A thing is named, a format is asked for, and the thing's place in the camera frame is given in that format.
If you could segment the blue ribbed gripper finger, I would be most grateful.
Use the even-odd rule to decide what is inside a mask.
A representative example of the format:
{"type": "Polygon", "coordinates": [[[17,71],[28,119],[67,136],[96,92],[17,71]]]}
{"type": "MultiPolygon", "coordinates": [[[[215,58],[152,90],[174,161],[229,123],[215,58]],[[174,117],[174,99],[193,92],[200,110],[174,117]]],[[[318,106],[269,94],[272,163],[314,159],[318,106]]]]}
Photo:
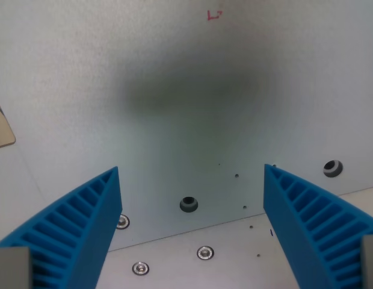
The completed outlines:
{"type": "Polygon", "coordinates": [[[33,288],[95,288],[121,213],[113,167],[20,225],[0,248],[31,251],[33,288]]]}
{"type": "Polygon", "coordinates": [[[264,210],[300,288],[363,288],[360,246],[373,217],[269,164],[264,210]]]}

